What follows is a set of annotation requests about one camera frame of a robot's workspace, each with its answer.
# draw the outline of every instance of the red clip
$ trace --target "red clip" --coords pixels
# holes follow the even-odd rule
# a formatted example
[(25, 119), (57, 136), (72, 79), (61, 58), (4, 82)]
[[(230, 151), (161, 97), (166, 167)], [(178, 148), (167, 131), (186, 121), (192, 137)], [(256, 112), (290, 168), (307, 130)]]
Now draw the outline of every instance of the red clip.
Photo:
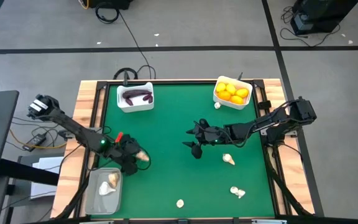
[(119, 143), (119, 141), (121, 141), (121, 138), (123, 135), (124, 135), (124, 133), (122, 133), (122, 132), (118, 133), (118, 136), (116, 138), (116, 143)]

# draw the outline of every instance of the white paper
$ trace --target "white paper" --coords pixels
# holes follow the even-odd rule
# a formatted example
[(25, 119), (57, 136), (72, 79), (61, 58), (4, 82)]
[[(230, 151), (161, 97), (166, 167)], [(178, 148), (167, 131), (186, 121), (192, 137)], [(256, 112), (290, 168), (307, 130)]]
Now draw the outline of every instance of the white paper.
[[(32, 164), (32, 167), (38, 169), (47, 169), (47, 171), (59, 173), (59, 165), (63, 160), (63, 156), (60, 157), (48, 157), (48, 158), (40, 158), (39, 162), (35, 162)], [(53, 196), (55, 195), (55, 191), (57, 186), (47, 185), (47, 184), (39, 184), (31, 182), (31, 195), (39, 195), (39, 196), (31, 196), (30, 199), (45, 197), (45, 196)]]

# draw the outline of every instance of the table leg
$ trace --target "table leg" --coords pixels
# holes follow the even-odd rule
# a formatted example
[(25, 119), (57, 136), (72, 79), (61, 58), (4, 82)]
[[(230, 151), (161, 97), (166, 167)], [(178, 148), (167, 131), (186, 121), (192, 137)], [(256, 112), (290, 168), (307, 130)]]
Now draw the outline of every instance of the table leg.
[(57, 186), (59, 174), (1, 159), (0, 175)]

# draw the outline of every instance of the eggplant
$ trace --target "eggplant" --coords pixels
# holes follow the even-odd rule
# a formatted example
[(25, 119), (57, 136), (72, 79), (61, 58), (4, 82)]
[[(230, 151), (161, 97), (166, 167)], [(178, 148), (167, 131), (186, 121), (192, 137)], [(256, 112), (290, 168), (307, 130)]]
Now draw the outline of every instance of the eggplant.
[(152, 96), (151, 94), (145, 95), (145, 96), (143, 97), (143, 101), (148, 100), (151, 96)]
[(124, 99), (129, 99), (135, 96), (140, 96), (140, 95), (149, 95), (152, 94), (152, 92), (148, 91), (148, 90), (129, 90), (126, 91), (125, 93), (122, 94), (122, 97)]
[(125, 99), (125, 102), (127, 102), (127, 104), (129, 104), (129, 106), (133, 106), (133, 105), (134, 105), (133, 102), (132, 102), (132, 100), (130, 100), (130, 99)]

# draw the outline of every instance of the green table surface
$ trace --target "green table surface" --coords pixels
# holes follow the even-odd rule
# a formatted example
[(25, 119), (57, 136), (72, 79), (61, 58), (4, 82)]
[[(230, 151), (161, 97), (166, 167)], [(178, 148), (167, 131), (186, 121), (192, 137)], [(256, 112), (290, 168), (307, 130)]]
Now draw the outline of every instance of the green table surface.
[[(116, 87), (111, 86), (109, 92), (104, 125), (112, 128), (113, 138), (120, 131), (136, 138), (149, 152), (152, 165), (124, 176), (118, 212), (92, 218), (274, 216), (259, 134), (253, 134), (241, 149), (203, 146), (201, 159), (195, 159), (181, 143), (196, 141), (185, 133), (194, 127), (194, 120), (205, 118), (212, 126), (223, 126), (255, 119), (253, 100), (243, 110), (225, 106), (216, 110), (214, 85), (154, 85), (154, 109), (124, 113), (117, 107)], [(235, 166), (223, 162), (224, 153), (232, 155)], [(99, 165), (105, 162), (100, 159)], [(232, 186), (246, 195), (238, 199), (230, 193)], [(176, 206), (179, 199), (185, 203), (183, 208)]]

